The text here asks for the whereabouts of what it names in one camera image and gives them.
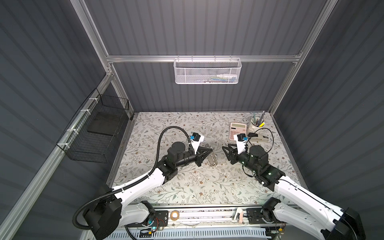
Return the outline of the black white stapler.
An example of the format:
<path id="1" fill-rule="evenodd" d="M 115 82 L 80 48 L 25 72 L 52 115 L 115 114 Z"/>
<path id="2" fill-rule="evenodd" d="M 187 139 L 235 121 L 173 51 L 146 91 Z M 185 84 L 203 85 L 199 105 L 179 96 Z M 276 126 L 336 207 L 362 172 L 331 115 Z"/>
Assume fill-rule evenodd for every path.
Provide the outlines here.
<path id="1" fill-rule="evenodd" d="M 256 143 L 268 143 L 269 137 L 262 135 L 260 133 L 249 133 L 248 138 L 252 144 Z"/>

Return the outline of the tape roll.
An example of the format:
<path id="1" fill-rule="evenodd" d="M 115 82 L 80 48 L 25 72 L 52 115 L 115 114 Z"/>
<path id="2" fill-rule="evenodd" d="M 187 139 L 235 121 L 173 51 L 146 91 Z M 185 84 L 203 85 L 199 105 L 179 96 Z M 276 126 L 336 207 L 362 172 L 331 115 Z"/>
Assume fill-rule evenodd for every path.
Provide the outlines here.
<path id="1" fill-rule="evenodd" d="M 173 210 L 171 213 L 170 213 L 170 219 L 172 221 L 177 221 L 178 219 L 180 218 L 180 212 L 177 211 L 177 210 Z"/>

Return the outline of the white pink small device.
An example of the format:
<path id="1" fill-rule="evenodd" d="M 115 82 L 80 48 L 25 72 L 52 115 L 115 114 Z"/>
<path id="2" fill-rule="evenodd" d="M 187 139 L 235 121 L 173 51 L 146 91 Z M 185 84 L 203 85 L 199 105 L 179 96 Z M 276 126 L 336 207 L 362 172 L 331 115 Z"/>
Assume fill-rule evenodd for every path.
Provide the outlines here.
<path id="1" fill-rule="evenodd" d="M 233 221 L 239 224 L 243 224 L 244 220 L 244 210 L 242 208 L 237 208 L 235 215 L 233 217 Z"/>

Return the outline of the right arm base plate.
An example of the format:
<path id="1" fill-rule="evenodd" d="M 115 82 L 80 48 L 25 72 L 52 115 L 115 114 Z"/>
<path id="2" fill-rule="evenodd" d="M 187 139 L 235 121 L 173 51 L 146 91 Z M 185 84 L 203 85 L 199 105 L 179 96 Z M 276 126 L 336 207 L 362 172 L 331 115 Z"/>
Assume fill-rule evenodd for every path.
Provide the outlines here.
<path id="1" fill-rule="evenodd" d="M 246 217 L 250 224 L 286 224 L 277 219 L 274 214 L 274 208 L 248 208 Z"/>

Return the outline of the pink calculator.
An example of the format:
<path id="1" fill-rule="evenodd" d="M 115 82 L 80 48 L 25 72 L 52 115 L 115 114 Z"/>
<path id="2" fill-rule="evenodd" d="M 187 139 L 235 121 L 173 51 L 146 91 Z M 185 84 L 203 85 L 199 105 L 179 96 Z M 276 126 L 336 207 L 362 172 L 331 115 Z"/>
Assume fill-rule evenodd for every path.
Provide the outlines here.
<path id="1" fill-rule="evenodd" d="M 247 125 L 242 123 L 235 123 L 232 122 L 230 124 L 230 130 L 229 130 L 229 139 L 231 141 L 234 141 L 234 136 L 237 136 L 238 134 L 245 134 L 247 132 Z"/>

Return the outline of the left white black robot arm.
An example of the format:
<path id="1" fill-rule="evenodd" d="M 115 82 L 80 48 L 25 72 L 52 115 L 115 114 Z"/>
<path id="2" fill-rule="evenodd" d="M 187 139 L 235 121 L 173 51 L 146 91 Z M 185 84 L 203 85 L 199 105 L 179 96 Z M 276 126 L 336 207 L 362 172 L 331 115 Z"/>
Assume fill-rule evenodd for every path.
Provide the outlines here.
<path id="1" fill-rule="evenodd" d="M 201 166 L 203 161 L 213 152 L 211 148 L 186 146 L 182 142 L 175 142 L 168 149 L 168 153 L 157 163 L 154 172 L 136 178 L 128 183 L 112 189 L 102 189 L 109 196 L 89 204 L 83 217 L 91 228 L 97 240 L 103 240 L 118 227 L 139 224 L 143 226 L 156 225 L 157 213 L 148 201 L 134 204 L 150 190 L 169 182 L 178 174 L 178 168 L 195 163 Z"/>

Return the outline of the white pen cup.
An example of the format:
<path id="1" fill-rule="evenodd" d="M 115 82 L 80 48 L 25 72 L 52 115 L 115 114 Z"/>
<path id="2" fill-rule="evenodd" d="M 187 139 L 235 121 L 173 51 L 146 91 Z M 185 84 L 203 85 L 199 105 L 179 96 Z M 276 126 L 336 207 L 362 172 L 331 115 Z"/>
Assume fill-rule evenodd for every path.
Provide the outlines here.
<path id="1" fill-rule="evenodd" d="M 266 111 L 262 111 L 259 114 L 254 113 L 253 117 L 251 118 L 248 128 L 247 128 L 247 134 L 254 133 L 256 130 L 262 128 L 265 125 L 264 117 L 265 117 Z"/>

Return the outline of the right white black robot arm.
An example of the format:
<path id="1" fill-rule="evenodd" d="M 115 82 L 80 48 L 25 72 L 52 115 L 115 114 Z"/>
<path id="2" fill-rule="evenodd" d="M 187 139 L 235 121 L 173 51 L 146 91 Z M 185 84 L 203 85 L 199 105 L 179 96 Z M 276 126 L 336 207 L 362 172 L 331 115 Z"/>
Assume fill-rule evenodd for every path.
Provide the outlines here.
<path id="1" fill-rule="evenodd" d="M 351 208 L 333 205 L 297 184 L 283 171 L 269 164 L 261 146 L 250 148 L 228 144 L 222 148 L 232 165 L 240 163 L 262 186 L 287 198 L 297 210 L 277 198 L 264 203 L 261 215 L 266 223 L 288 223 L 318 240 L 365 240 L 360 214 Z"/>

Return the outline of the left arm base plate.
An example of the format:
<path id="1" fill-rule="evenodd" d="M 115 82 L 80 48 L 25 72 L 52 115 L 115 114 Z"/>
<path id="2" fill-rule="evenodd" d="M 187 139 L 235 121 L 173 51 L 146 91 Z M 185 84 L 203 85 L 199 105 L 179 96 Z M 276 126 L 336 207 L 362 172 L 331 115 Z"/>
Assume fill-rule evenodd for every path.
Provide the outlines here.
<path id="1" fill-rule="evenodd" d="M 153 217 L 150 217 L 149 220 L 145 220 L 143 223 L 133 223 L 129 224 L 129 228 L 138 228 L 138 227 L 167 227 L 169 220 L 169 211 L 156 211 Z"/>

